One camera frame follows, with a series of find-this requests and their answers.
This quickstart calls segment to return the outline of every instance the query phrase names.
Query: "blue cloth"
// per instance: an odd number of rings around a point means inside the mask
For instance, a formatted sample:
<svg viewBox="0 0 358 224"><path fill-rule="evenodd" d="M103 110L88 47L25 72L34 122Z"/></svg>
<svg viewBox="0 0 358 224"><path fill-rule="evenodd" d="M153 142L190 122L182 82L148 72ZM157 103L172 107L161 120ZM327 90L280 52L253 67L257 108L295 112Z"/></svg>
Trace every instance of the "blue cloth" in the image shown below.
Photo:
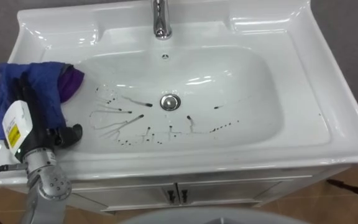
<svg viewBox="0 0 358 224"><path fill-rule="evenodd" d="M64 63L59 62L31 63L28 65L0 64L0 139L5 139L2 119L7 109L14 102L11 91L13 78L19 78L23 72L28 73L29 83L37 94L40 111L44 112L43 116L47 127L62 128L66 126L60 107L57 85L64 66Z"/></svg>

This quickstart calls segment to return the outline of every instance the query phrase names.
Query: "cabinet handle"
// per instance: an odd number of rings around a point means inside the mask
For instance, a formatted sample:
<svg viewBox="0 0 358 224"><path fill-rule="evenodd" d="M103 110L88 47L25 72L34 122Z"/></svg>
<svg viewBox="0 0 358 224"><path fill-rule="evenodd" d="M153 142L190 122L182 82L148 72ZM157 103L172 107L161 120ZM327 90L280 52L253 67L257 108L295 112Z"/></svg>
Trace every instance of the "cabinet handle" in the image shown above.
<svg viewBox="0 0 358 224"><path fill-rule="evenodd" d="M171 204L175 203L175 194L173 190L169 190L168 191L168 196L169 196L169 201L171 202Z"/></svg>
<svg viewBox="0 0 358 224"><path fill-rule="evenodd" d="M188 193L188 190L181 191L181 199L182 199L183 203L187 203L187 193Z"/></svg>

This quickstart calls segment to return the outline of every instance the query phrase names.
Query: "yellow label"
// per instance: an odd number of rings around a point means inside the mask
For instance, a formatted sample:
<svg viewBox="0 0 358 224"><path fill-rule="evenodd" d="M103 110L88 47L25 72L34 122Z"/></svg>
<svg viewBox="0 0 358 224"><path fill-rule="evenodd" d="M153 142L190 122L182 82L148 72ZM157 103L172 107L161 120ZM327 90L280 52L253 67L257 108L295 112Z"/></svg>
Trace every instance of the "yellow label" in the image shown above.
<svg viewBox="0 0 358 224"><path fill-rule="evenodd" d="M17 128L17 124L15 124L8 135L8 141L9 141L9 144L11 145L11 147L15 146L15 144L16 144L17 140L19 140L19 138L20 138L19 128Z"/></svg>

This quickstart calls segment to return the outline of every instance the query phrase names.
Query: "vanity cabinet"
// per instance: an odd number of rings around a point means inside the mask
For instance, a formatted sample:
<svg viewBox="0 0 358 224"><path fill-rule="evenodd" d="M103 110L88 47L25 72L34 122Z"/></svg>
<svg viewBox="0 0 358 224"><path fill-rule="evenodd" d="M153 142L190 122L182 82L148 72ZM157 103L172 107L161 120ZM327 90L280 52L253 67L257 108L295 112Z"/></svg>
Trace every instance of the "vanity cabinet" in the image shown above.
<svg viewBox="0 0 358 224"><path fill-rule="evenodd" d="M257 197L287 180L226 180L218 182L178 183L182 205L211 205L259 202Z"/></svg>
<svg viewBox="0 0 358 224"><path fill-rule="evenodd" d="M102 212L140 208L162 208L192 205L262 202L268 192L288 188L293 179L221 180L173 182L160 185L139 185L77 190L75 195L103 205Z"/></svg>
<svg viewBox="0 0 358 224"><path fill-rule="evenodd" d="M229 203L258 207L347 168L305 167L73 181L67 204L102 214ZM25 187L11 189L28 191Z"/></svg>
<svg viewBox="0 0 358 224"><path fill-rule="evenodd" d="M175 184L79 190L75 194L104 205L108 210L158 208L179 204Z"/></svg>

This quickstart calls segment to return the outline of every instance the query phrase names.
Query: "cabinet door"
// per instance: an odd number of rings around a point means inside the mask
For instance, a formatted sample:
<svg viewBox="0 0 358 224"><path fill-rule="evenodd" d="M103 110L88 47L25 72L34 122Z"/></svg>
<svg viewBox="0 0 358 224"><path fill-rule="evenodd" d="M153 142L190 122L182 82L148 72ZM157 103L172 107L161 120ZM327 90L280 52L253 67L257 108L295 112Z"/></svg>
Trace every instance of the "cabinet door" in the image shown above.
<svg viewBox="0 0 358 224"><path fill-rule="evenodd" d="M228 180L178 183L180 201L187 205L258 202L257 196L287 180Z"/></svg>
<svg viewBox="0 0 358 224"><path fill-rule="evenodd" d="M76 194L105 205L106 210L157 208L179 204L174 184L117 187Z"/></svg>

